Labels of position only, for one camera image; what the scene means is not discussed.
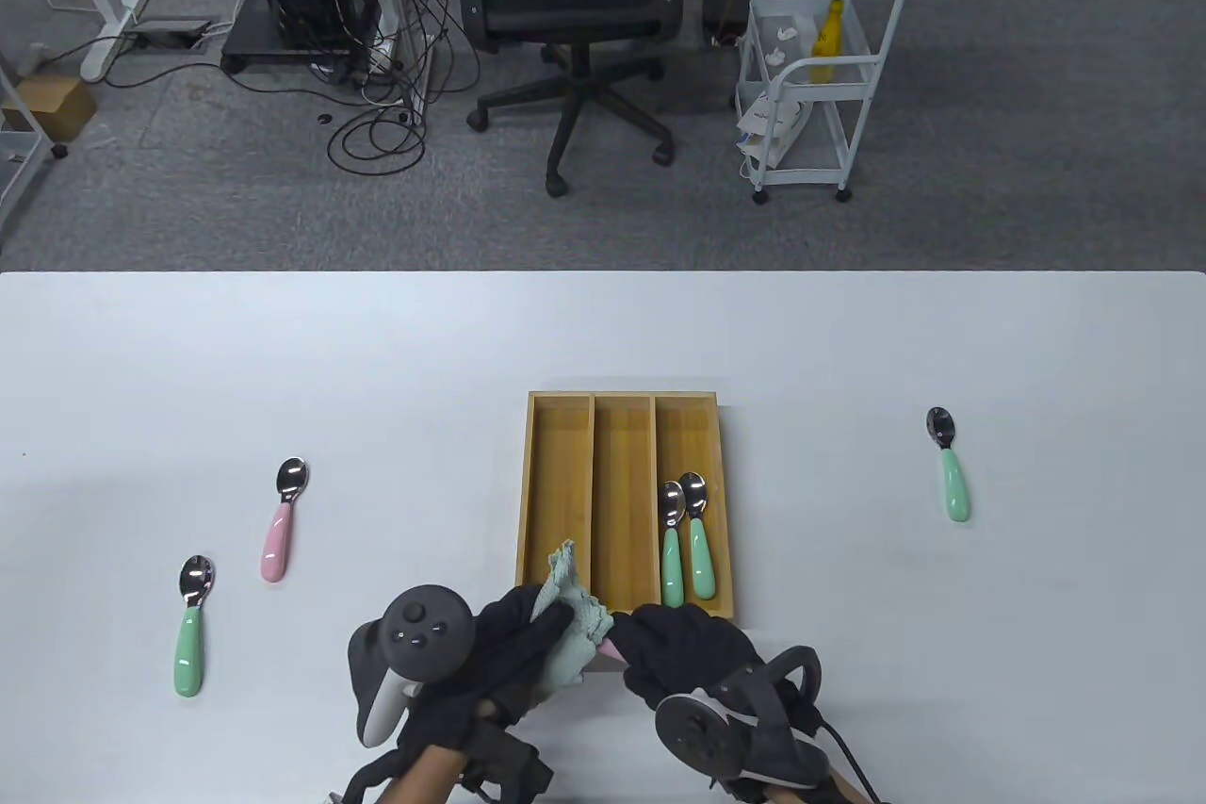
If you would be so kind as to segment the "person's right hand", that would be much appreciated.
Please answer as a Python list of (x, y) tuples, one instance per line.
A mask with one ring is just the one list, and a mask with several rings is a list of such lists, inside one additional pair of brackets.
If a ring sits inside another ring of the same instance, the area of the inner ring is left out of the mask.
[(719, 686), (742, 667), (763, 663), (745, 632), (693, 604), (617, 612), (607, 640), (626, 663), (625, 686), (652, 711), (667, 697)]

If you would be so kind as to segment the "person's left hand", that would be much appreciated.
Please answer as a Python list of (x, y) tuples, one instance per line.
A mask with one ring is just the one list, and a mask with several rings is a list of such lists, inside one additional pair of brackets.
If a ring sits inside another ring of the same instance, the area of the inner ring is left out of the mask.
[(535, 615), (539, 585), (522, 585), (491, 601), (475, 617), (475, 641), (464, 665), (438, 683), (427, 683), (411, 705), (398, 749), (418, 755), (426, 747), (464, 749), (482, 702), (498, 702), (508, 688), (531, 688), (548, 655), (570, 627), (574, 611), (551, 601)]

